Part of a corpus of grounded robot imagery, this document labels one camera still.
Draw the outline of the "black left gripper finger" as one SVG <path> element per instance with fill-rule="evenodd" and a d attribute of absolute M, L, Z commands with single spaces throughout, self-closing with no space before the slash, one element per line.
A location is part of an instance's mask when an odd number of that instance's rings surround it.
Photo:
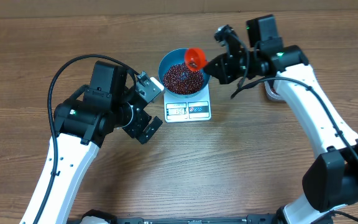
<path fill-rule="evenodd" d="M 136 136 L 136 139 L 141 143 L 147 143 L 152 136 L 156 133 L 159 127 L 163 124 L 163 121 L 157 116 L 151 119 L 151 117 L 147 119 L 141 119 L 139 124 L 139 133 Z"/>
<path fill-rule="evenodd" d="M 154 100 L 153 90 L 137 90 L 134 102 L 137 105 L 147 105 Z"/>

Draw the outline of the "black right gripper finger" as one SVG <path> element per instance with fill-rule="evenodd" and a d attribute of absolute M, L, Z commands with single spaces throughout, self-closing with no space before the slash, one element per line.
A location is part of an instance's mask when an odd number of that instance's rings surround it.
<path fill-rule="evenodd" d="M 220 54 L 203 68 L 207 75 L 227 75 L 227 54 Z"/>
<path fill-rule="evenodd" d="M 229 75 L 215 75 L 214 78 L 219 80 L 220 85 L 227 85 L 232 82 L 232 77 Z"/>

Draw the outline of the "red measuring scoop blue handle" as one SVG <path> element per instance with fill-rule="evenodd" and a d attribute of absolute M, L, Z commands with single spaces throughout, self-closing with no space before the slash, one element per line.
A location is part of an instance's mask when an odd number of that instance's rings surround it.
<path fill-rule="evenodd" d="M 191 71 L 202 70 L 207 64 L 205 53 L 200 48 L 189 48 L 185 51 L 185 64 Z"/>

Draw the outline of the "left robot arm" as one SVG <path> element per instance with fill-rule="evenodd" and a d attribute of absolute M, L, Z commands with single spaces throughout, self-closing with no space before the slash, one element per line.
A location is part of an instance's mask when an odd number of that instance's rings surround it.
<path fill-rule="evenodd" d="M 97 61 L 90 83 L 48 111 L 48 154 L 21 223 L 66 223 L 105 137 L 123 129 L 132 139 L 147 143 L 162 121 L 144 108 L 163 92 L 163 85 L 145 72 Z"/>

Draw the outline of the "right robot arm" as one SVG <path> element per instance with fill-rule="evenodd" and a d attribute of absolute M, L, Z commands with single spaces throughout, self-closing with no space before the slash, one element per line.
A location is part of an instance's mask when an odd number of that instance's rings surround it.
<path fill-rule="evenodd" d="M 248 215 L 247 223 L 331 223 L 345 206 L 358 202 L 358 134 L 341 118 L 313 67 L 297 45 L 285 46 L 273 15 L 246 22 L 249 43 L 234 29 L 220 27 L 214 38 L 226 52 L 212 59 L 204 72 L 237 90 L 272 84 L 306 133 L 314 162 L 302 179 L 298 199 L 274 214 Z"/>

